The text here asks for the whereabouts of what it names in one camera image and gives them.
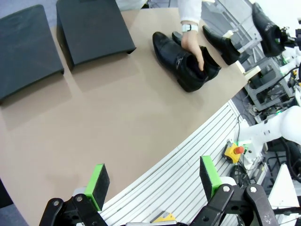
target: screw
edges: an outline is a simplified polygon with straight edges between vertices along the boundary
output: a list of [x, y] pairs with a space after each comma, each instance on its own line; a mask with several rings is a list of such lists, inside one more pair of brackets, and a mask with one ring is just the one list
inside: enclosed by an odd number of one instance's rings
[[53, 202], [53, 205], [54, 205], [54, 206], [57, 206], [59, 203], [60, 203], [60, 202], [57, 200], [57, 201], [54, 201], [54, 202]]
[[255, 192], [257, 192], [257, 189], [256, 189], [256, 187], [250, 187], [250, 191], [251, 191], [252, 193], [255, 193]]
[[222, 188], [222, 190], [223, 190], [224, 192], [228, 192], [228, 191], [230, 191], [230, 188], [229, 188], [228, 186], [224, 186], [224, 187]]
[[83, 198], [81, 196], [76, 197], [76, 201], [80, 202], [82, 200], [83, 200]]

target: red button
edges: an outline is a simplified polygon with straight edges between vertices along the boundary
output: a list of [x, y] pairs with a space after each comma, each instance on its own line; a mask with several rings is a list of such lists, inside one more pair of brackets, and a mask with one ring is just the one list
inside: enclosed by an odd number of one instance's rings
[[240, 146], [234, 149], [235, 154], [242, 154], [245, 151], [244, 147]]

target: green gripper pad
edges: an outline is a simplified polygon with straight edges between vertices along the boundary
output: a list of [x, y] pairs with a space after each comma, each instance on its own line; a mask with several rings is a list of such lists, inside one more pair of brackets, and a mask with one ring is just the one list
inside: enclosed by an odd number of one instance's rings
[[209, 201], [222, 184], [210, 156], [200, 157], [199, 176], [202, 180], [206, 198]]
[[86, 187], [85, 195], [93, 202], [98, 211], [101, 211], [103, 208], [104, 199], [107, 195], [109, 184], [110, 179], [105, 165], [96, 165]]

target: human hand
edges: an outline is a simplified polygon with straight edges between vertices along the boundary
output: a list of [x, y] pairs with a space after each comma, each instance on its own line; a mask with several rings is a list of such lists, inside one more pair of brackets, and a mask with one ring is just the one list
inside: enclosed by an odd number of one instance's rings
[[201, 71], [204, 69], [204, 59], [202, 51], [198, 45], [198, 33], [196, 31], [184, 32], [182, 41], [182, 48], [191, 52], [198, 60], [198, 67]]

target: white wristband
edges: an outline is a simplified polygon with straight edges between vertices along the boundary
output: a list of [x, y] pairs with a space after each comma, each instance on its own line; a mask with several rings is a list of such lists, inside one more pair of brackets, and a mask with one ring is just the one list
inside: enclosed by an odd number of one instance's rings
[[182, 32], [196, 31], [198, 32], [198, 26], [194, 24], [183, 24]]

